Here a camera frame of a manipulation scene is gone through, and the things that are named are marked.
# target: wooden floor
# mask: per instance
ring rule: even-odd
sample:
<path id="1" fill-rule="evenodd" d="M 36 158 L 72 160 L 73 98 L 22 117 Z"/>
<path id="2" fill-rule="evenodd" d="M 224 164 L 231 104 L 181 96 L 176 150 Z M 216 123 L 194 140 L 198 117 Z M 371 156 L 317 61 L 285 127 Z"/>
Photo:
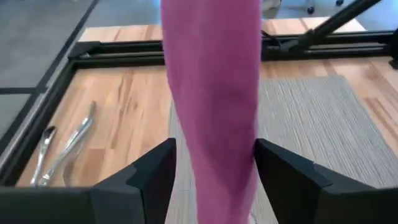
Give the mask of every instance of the wooden floor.
<path id="1" fill-rule="evenodd" d="M 326 18 L 274 19 L 263 22 L 270 34 L 300 34 Z M 351 21 L 338 32 L 362 31 Z M 118 42 L 159 40 L 160 26 L 94 27 L 80 41 Z M 343 75 L 360 97 L 386 142 L 398 156 L 398 72 L 388 58 L 356 58 L 266 62 L 262 79 Z M 47 155 L 47 170 L 63 149 L 72 131 L 95 100 L 98 110 L 85 150 L 75 163 L 73 185 L 93 185 L 135 161 L 169 136 L 171 94 L 164 67 L 104 68 L 77 72 L 50 125 L 58 133 Z M 26 186 L 37 162 L 37 150 L 18 186 Z M 58 174 L 53 186 L 63 186 Z"/>

